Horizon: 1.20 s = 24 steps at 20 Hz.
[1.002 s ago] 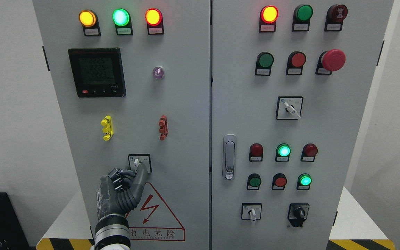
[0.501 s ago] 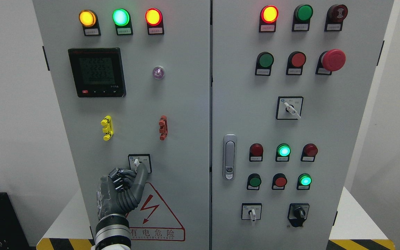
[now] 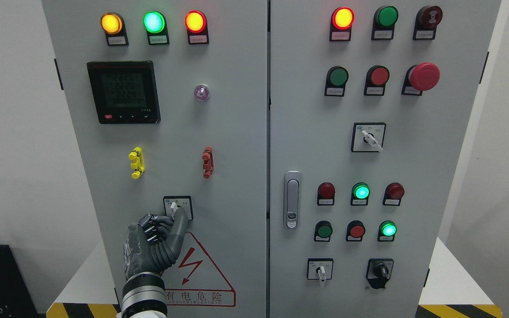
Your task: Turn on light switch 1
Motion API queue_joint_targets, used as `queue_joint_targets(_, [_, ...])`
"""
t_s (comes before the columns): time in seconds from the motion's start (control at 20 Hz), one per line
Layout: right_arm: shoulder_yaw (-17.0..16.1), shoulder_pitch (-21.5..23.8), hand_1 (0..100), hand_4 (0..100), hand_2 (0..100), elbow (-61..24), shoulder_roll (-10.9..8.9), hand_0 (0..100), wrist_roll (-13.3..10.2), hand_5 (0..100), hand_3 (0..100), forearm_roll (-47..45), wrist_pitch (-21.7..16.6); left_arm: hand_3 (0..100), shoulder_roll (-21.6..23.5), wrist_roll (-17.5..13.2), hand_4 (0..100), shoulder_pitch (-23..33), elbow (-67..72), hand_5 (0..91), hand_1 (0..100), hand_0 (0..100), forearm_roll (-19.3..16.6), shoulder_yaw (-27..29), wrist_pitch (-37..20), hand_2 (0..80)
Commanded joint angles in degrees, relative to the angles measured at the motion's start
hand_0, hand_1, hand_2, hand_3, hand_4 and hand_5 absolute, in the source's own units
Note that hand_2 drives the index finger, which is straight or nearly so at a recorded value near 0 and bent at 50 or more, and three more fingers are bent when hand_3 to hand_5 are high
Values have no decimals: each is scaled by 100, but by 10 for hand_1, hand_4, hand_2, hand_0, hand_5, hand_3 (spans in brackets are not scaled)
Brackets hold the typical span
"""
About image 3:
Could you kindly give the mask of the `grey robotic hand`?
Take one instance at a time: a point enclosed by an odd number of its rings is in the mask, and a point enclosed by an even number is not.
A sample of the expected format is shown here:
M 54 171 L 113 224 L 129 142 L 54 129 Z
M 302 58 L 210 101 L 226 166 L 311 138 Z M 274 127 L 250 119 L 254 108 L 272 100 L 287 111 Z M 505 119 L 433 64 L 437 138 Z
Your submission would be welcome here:
M 160 273 L 176 263 L 189 219 L 184 207 L 172 205 L 168 216 L 147 214 L 127 228 L 124 241 L 125 278 Z

